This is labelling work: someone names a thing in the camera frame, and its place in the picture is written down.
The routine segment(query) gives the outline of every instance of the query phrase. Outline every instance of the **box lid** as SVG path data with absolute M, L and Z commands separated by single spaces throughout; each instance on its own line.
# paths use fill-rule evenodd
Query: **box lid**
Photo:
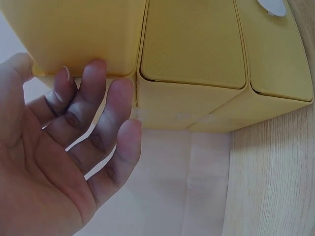
M 313 86 L 303 43 L 286 1 L 285 17 L 268 15 L 256 1 L 238 0 L 247 40 L 253 90 L 310 102 Z
M 146 79 L 233 89 L 246 84 L 233 0 L 150 0 L 145 30 Z
M 63 65 L 81 75 L 94 58 L 108 73 L 136 69 L 146 0 L 0 0 L 0 10 L 37 62 L 35 74 Z

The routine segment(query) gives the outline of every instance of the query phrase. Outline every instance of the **wooden table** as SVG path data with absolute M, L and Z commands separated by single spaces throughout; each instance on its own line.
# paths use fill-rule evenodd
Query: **wooden table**
M 315 0 L 289 0 L 315 85 Z M 315 236 L 314 105 L 234 132 L 223 236 Z

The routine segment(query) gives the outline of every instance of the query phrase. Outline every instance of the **palm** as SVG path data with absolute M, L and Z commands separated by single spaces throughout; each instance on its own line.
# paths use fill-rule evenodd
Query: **palm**
M 20 65 L 19 60 L 25 64 L 25 56 L 16 56 L 6 66 Z M 14 72 L 5 73 L 0 67 L 0 88 L 8 80 L 11 83 L 1 93 L 5 97 L 0 101 L 1 110 L 8 102 L 14 105 L 0 114 L 0 186 L 7 190 L 0 190 L 0 208 L 7 214 L 0 219 L 0 228 L 8 235 L 71 235 L 125 183 L 139 158 L 139 123 L 126 121 L 132 87 L 125 80 L 113 84 L 92 135 L 66 152 L 65 148 L 85 133 L 101 103 L 105 93 L 102 87 L 106 87 L 104 69 L 94 62 L 93 71 L 90 65 L 90 74 L 85 73 L 79 91 L 67 84 L 67 76 L 61 72 L 56 75 L 55 90 L 46 96 L 48 103 L 42 97 L 26 106 L 22 84 L 29 75 L 22 66 L 16 66 L 12 66 Z M 126 97 L 121 98 L 120 89 Z M 54 116 L 65 110 L 64 115 Z M 84 175 L 111 152 L 116 142 L 110 162 L 86 181 Z M 7 218 L 14 218 L 14 229 L 1 225 Z

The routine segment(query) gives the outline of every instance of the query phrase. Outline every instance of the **fingernail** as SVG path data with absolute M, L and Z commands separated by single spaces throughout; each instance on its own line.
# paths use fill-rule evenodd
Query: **fingernail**
M 63 66 L 63 68 L 67 71 L 67 81 L 68 81 L 70 84 L 73 84 L 73 78 L 72 78 L 71 75 L 70 75 L 70 71 L 69 71 L 68 67 Z

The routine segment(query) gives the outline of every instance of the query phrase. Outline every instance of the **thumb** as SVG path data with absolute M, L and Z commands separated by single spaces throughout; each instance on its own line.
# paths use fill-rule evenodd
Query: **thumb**
M 9 146 L 22 132 L 23 83 L 32 78 L 32 65 L 27 53 L 16 54 L 0 64 L 0 141 Z
M 32 79 L 33 60 L 28 53 L 18 53 L 0 64 L 0 83 L 3 80 L 19 79 L 23 84 Z

